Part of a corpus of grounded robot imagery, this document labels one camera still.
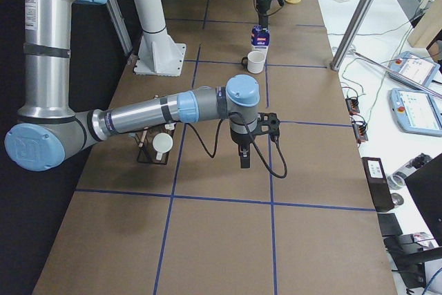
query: black monitor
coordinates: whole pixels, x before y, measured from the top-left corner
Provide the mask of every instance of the black monitor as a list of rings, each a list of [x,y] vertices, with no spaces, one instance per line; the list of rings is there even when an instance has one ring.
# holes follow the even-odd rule
[[[425,287],[423,263],[442,258],[442,154],[407,177],[405,183],[440,247],[424,251],[410,234],[388,237],[384,243],[405,285],[408,288]]]

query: white pole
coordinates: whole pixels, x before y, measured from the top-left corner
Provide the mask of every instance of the white pole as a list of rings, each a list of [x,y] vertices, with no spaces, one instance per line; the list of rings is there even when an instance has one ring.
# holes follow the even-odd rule
[[[168,35],[161,0],[134,1],[143,29],[135,73],[179,76],[186,45]]]

